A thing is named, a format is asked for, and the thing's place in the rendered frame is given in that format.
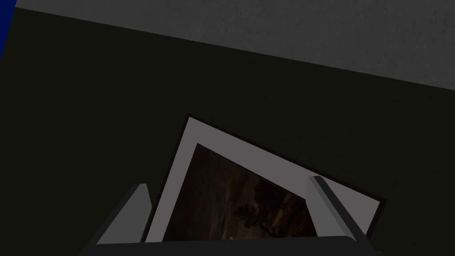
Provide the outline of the framed dark landscape picture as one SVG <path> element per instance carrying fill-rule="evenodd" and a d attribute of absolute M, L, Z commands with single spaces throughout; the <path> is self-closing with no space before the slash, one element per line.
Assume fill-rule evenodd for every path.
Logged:
<path fill-rule="evenodd" d="M 370 238 L 386 200 L 187 116 L 144 242 L 327 236 L 321 177 Z"/>

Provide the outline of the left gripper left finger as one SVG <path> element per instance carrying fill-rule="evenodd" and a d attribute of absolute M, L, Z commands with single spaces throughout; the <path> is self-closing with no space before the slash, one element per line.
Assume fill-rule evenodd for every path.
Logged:
<path fill-rule="evenodd" d="M 151 210 L 148 187 L 140 184 L 96 244 L 139 243 Z"/>

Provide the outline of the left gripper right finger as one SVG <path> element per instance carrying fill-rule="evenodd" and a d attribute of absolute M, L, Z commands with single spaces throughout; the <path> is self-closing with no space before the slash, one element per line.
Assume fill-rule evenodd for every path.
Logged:
<path fill-rule="evenodd" d="M 308 177 L 305 200 L 318 236 L 346 236 L 355 242 L 368 241 L 321 176 Z"/>

